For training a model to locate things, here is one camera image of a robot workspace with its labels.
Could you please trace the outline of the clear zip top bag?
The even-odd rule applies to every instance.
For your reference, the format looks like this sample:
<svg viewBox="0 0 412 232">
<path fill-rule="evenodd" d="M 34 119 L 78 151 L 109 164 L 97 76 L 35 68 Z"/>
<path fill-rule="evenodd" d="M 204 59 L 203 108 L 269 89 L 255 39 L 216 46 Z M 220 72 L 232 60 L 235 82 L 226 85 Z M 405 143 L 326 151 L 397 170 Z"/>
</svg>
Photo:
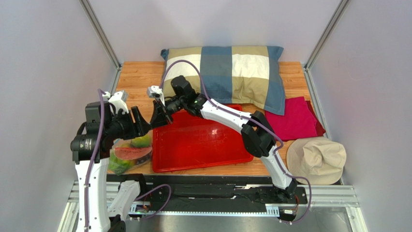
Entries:
<svg viewBox="0 0 412 232">
<path fill-rule="evenodd" d="M 131 140 L 119 140 L 110 149 L 108 170 L 116 175 L 151 161 L 152 137 L 147 134 Z"/>
</svg>

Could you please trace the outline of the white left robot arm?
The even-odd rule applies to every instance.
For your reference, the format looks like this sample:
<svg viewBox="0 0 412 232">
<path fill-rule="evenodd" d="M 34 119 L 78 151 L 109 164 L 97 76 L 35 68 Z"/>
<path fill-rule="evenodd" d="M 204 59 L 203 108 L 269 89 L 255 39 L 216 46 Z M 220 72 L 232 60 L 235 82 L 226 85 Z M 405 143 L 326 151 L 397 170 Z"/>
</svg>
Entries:
<svg viewBox="0 0 412 232">
<path fill-rule="evenodd" d="M 89 103 L 86 121 L 79 127 L 70 148 L 79 182 L 78 232 L 124 232 L 126 217 L 147 183 L 142 174 L 124 178 L 110 206 L 107 205 L 107 170 L 113 142 L 145 135 L 150 125 L 138 107 L 111 113 L 109 102 Z"/>
</svg>

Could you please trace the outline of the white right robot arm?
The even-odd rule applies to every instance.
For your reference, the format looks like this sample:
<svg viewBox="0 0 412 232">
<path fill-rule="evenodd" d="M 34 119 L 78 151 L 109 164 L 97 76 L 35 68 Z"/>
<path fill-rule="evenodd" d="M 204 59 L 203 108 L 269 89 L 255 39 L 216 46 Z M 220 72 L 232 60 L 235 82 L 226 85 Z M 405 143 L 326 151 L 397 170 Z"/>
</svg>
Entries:
<svg viewBox="0 0 412 232">
<path fill-rule="evenodd" d="M 196 92 L 184 76 L 171 82 L 175 95 L 166 100 L 159 86 L 150 86 L 147 95 L 153 98 L 154 111 L 150 126 L 163 127 L 173 123 L 172 115 L 184 109 L 191 116 L 212 120 L 237 131 L 244 147 L 252 156 L 259 158 L 271 176 L 272 183 L 284 198 L 295 195 L 297 181 L 286 170 L 276 145 L 280 138 L 274 133 L 264 114 L 235 110 L 210 98 L 206 92 Z"/>
</svg>

